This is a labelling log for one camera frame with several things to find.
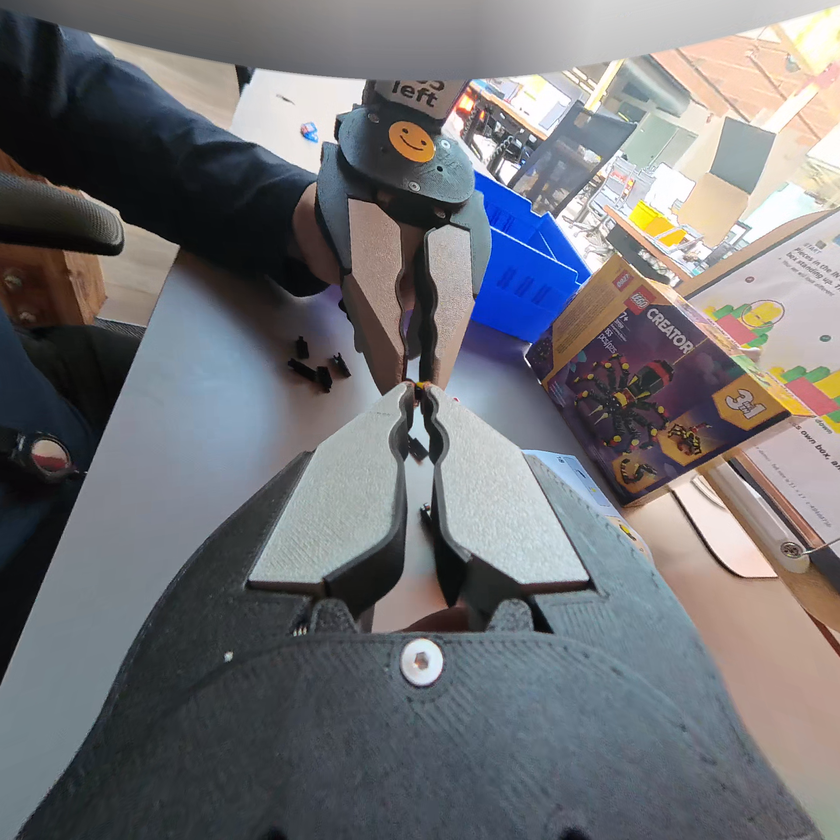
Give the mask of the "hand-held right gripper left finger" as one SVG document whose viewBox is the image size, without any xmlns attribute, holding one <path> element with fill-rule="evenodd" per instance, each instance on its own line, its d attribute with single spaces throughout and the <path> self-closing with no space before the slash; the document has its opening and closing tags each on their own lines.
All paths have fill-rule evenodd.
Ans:
<svg viewBox="0 0 840 840">
<path fill-rule="evenodd" d="M 248 575 L 255 589 L 342 601 L 354 619 L 399 582 L 415 385 L 403 382 L 311 453 Z"/>
</svg>

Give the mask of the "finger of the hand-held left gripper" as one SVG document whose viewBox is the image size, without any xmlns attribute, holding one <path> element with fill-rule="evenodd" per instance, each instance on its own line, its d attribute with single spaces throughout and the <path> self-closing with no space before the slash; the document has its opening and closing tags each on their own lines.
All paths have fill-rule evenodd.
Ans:
<svg viewBox="0 0 840 840">
<path fill-rule="evenodd" d="M 446 388 L 475 305 L 472 282 L 469 232 L 452 225 L 427 231 L 414 270 L 422 382 Z"/>
<path fill-rule="evenodd" d="M 379 393 L 406 378 L 408 323 L 414 308 L 414 259 L 421 229 L 390 218 L 385 210 L 349 200 L 351 271 L 343 279 L 343 303 Z"/>
</svg>

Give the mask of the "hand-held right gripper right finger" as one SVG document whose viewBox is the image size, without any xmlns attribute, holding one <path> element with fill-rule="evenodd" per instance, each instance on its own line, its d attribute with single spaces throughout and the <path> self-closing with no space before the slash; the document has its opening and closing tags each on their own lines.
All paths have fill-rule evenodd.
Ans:
<svg viewBox="0 0 840 840">
<path fill-rule="evenodd" d="M 437 580 L 468 627 L 504 601 L 588 592 L 592 580 L 520 447 L 436 385 L 424 386 L 434 463 Z"/>
</svg>

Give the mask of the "black and yellow lego assembly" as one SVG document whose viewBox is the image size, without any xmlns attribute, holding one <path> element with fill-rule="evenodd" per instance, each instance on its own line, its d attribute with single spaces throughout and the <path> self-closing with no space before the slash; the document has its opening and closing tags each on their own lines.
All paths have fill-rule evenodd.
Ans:
<svg viewBox="0 0 840 840">
<path fill-rule="evenodd" d="M 407 451 L 419 464 L 429 457 L 426 413 L 427 392 L 432 382 L 405 379 L 404 383 L 412 387 L 412 408 L 407 419 Z"/>
</svg>

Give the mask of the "person's left forearm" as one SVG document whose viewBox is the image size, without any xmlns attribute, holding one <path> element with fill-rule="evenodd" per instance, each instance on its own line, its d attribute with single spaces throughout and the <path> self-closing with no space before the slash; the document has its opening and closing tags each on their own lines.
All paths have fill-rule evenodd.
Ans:
<svg viewBox="0 0 840 840">
<path fill-rule="evenodd" d="M 25 170 L 297 297 L 324 291 L 293 245 L 316 176 L 183 106 L 89 34 L 1 14 L 1 147 Z"/>
</svg>

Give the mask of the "lego instruction booklet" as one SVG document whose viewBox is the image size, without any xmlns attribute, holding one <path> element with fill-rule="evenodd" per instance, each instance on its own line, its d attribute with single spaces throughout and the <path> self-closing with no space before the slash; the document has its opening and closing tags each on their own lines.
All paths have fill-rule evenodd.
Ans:
<svg viewBox="0 0 840 840">
<path fill-rule="evenodd" d="M 585 470 L 580 460 L 572 455 L 556 454 L 537 449 L 523 449 L 522 454 L 537 459 L 555 474 L 563 483 L 573 489 L 591 508 L 607 521 L 617 531 L 620 531 L 626 541 L 644 556 L 651 564 L 654 562 L 646 542 L 633 529 L 619 510 L 608 499 L 603 490 L 596 484 L 593 477 Z"/>
</svg>

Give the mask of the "lego set box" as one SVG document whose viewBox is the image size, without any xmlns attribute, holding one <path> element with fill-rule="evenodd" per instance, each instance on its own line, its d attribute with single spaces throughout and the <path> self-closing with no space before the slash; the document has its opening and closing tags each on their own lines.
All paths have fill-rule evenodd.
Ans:
<svg viewBox="0 0 840 840">
<path fill-rule="evenodd" d="M 525 359 L 624 508 L 813 417 L 707 315 L 619 255 Z"/>
</svg>

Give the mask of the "lego figure instruction board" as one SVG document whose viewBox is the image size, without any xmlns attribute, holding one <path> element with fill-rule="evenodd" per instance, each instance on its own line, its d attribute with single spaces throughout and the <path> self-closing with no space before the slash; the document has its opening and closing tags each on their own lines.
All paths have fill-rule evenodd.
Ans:
<svg viewBox="0 0 840 840">
<path fill-rule="evenodd" d="M 839 214 L 761 237 L 696 279 L 689 302 L 810 416 L 706 473 L 812 620 L 838 635 Z"/>
</svg>

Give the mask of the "person's left hand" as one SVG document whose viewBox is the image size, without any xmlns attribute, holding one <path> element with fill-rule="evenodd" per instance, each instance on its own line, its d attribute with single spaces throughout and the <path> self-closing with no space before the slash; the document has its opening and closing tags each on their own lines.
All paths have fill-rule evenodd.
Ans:
<svg viewBox="0 0 840 840">
<path fill-rule="evenodd" d="M 291 218 L 293 245 L 289 253 L 299 259 L 320 281 L 339 286 L 340 265 L 324 237 L 316 214 L 317 184 L 311 183 L 301 194 Z"/>
</svg>

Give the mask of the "blue plastic bin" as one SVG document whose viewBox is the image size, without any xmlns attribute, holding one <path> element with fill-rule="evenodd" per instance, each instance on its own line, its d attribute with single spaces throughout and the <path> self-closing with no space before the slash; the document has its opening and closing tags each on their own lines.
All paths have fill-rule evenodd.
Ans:
<svg viewBox="0 0 840 840">
<path fill-rule="evenodd" d="M 490 224 L 490 259 L 471 320 L 524 342 L 536 342 L 591 276 L 549 214 L 477 171 Z"/>
</svg>

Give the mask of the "black mesh panel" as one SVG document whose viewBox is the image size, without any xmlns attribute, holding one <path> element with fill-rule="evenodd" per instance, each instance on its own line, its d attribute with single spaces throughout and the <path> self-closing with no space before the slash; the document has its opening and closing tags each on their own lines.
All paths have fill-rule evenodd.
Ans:
<svg viewBox="0 0 840 840">
<path fill-rule="evenodd" d="M 608 111 L 574 101 L 550 136 L 522 163 L 507 187 L 536 214 L 556 216 L 613 158 L 637 128 Z"/>
</svg>

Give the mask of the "yellow bin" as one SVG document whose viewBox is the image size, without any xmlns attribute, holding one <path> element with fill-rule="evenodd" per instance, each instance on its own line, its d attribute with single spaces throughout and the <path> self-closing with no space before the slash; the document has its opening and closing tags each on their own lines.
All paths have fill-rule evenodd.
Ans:
<svg viewBox="0 0 840 840">
<path fill-rule="evenodd" d="M 645 201 L 639 201 L 635 205 L 628 221 L 664 248 L 677 246 L 687 237 L 684 228 L 675 225 L 668 216 Z"/>
</svg>

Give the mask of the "cardboard box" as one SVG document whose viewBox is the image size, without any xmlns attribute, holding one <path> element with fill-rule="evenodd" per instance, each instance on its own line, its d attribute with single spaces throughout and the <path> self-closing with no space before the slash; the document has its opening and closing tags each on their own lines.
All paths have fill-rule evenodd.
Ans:
<svg viewBox="0 0 840 840">
<path fill-rule="evenodd" d="M 677 213 L 679 225 L 696 230 L 705 239 L 722 238 L 740 219 L 749 198 L 741 188 L 704 173 Z"/>
</svg>

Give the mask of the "person's dark clothed body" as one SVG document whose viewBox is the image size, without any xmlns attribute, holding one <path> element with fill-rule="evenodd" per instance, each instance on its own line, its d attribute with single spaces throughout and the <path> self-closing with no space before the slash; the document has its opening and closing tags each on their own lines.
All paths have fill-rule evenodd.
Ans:
<svg viewBox="0 0 840 840">
<path fill-rule="evenodd" d="M 1 473 L 2 676 L 139 346 L 96 326 L 19 328 L 2 312 L 1 427 L 57 437 L 82 473 L 57 486 Z"/>
</svg>

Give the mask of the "wooden block with screws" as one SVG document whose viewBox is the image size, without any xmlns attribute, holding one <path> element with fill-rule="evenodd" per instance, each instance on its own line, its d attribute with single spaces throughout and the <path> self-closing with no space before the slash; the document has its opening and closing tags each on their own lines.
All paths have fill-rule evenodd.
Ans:
<svg viewBox="0 0 840 840">
<path fill-rule="evenodd" d="M 1 159 L 2 172 L 50 184 L 45 177 L 27 172 L 5 152 Z M 52 186 L 88 199 L 67 186 Z M 1 250 L 2 305 L 16 324 L 93 323 L 106 300 L 99 255 L 3 244 Z"/>
</svg>

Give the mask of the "dark rectangular panel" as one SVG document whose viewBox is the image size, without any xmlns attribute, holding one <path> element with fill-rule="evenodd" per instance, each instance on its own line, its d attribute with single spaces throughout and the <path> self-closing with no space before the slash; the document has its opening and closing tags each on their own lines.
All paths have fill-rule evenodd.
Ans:
<svg viewBox="0 0 840 840">
<path fill-rule="evenodd" d="M 726 117 L 709 173 L 751 195 L 760 181 L 776 138 L 774 132 Z"/>
</svg>

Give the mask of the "white rounded base plate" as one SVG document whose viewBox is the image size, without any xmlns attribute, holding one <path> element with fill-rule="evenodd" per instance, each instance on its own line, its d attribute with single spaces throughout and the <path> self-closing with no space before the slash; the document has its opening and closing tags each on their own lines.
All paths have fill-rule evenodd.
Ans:
<svg viewBox="0 0 840 840">
<path fill-rule="evenodd" d="M 670 491 L 712 558 L 743 580 L 775 580 L 778 575 L 718 494 L 701 476 Z"/>
</svg>

